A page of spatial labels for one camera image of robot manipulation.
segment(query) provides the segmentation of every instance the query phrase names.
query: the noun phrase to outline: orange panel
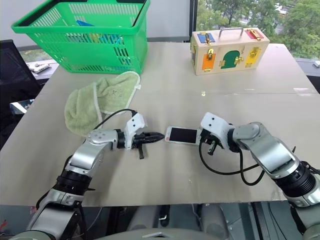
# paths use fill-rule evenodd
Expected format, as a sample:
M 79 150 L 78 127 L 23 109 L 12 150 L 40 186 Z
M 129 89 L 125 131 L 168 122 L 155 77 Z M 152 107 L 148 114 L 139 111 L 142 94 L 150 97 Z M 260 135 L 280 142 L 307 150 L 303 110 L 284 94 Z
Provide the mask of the orange panel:
M 214 63 L 215 63 L 215 58 L 216 58 L 216 54 L 212 54 L 212 58 L 211 60 L 208 60 L 208 54 L 205 54 L 203 56 L 203 60 L 202 60 L 202 70 L 211 70 L 214 68 Z

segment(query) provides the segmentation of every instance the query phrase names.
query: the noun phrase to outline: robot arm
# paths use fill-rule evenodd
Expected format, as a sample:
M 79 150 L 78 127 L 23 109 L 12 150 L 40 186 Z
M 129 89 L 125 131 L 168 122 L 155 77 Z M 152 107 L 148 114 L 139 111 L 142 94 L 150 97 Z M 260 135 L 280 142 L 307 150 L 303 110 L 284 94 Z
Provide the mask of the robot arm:
M 67 159 L 56 184 L 39 202 L 26 233 L 31 236 L 36 233 L 38 239 L 70 239 L 80 222 L 77 208 L 81 206 L 85 192 L 92 190 L 89 184 L 104 155 L 116 148 L 139 148 L 140 158 L 143 158 L 142 144 L 164 138 L 157 132 L 143 133 L 145 126 L 143 116 L 136 113 L 127 122 L 124 132 L 119 129 L 96 129 L 90 132 L 85 142 Z
M 232 152 L 250 151 L 294 207 L 299 230 L 305 232 L 304 239 L 320 237 L 320 180 L 281 140 L 272 136 L 260 122 L 234 127 L 209 112 L 202 119 L 201 127 L 201 140 L 211 139 L 209 154 L 213 154 L 216 146 Z

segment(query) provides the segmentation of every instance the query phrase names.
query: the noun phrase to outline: phone screen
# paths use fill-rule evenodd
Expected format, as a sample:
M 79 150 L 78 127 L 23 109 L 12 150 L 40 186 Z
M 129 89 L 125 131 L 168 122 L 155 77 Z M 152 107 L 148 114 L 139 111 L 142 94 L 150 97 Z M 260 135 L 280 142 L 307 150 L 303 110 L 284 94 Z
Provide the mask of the phone screen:
M 195 144 L 197 140 L 197 130 L 172 127 L 169 140 Z

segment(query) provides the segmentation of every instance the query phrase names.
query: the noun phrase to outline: black office chair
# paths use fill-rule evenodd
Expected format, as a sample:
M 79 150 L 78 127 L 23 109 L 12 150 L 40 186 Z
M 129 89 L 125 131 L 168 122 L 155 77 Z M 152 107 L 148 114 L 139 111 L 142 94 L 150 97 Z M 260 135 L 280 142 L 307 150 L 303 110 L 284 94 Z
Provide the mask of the black office chair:
M 0 41 L 0 149 L 22 115 L 15 115 L 10 103 L 34 99 L 41 90 L 12 40 Z

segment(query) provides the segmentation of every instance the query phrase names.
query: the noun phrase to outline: table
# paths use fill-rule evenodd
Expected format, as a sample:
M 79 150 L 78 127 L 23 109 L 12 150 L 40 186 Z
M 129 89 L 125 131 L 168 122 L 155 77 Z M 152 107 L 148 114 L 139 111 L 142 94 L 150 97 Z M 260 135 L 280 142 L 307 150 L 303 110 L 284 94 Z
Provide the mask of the table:
M 69 94 L 101 78 L 58 67 L 0 152 L 0 204 L 35 205 L 61 173 L 66 158 L 83 142 L 65 126 Z M 262 122 L 296 155 L 320 168 L 320 95 L 287 48 L 270 44 L 256 70 L 195 76 L 187 43 L 149 43 L 138 90 L 130 107 L 141 113 L 148 131 L 168 126 L 198 128 L 206 112 L 234 125 Z M 111 118 L 105 128 L 124 128 L 129 113 Z M 133 206 L 186 203 L 231 203 L 284 200 L 265 176 L 253 187 L 239 175 L 221 176 L 201 163 L 197 146 L 160 141 L 137 150 L 105 155 L 84 206 Z M 239 156 L 218 149 L 205 155 L 220 171 L 239 169 Z M 246 151 L 244 165 L 254 164 Z M 260 169 L 246 173 L 255 180 Z

